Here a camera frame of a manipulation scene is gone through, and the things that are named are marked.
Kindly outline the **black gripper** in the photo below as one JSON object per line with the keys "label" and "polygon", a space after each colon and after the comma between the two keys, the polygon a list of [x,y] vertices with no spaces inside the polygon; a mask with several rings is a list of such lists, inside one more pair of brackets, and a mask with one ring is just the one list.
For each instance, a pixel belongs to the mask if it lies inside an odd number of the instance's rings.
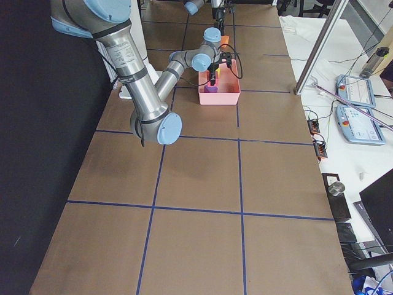
{"label": "black gripper", "polygon": [[225,9],[223,7],[213,8],[214,27],[220,30],[221,34],[225,34]]}
{"label": "black gripper", "polygon": [[216,73],[215,71],[219,68],[219,65],[221,64],[221,57],[218,57],[217,60],[214,60],[211,65],[210,65],[210,73],[211,73],[211,85],[216,84]]}

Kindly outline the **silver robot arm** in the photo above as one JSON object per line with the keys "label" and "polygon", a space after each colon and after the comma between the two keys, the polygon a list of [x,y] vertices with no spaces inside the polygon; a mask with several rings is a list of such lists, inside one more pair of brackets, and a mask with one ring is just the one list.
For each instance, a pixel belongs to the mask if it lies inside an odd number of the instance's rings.
{"label": "silver robot arm", "polygon": [[[195,15],[206,3],[204,0],[185,0],[182,1],[186,11],[190,15]],[[221,36],[225,35],[225,1],[211,0],[212,18],[215,20],[214,26],[220,31]]]}
{"label": "silver robot arm", "polygon": [[103,44],[133,100],[130,127],[141,142],[173,144],[181,134],[182,120],[170,112],[166,97],[186,68],[205,72],[218,60],[219,29],[206,29],[199,48],[172,53],[167,68],[153,82],[131,35],[131,1],[51,1],[50,8],[56,31]]}

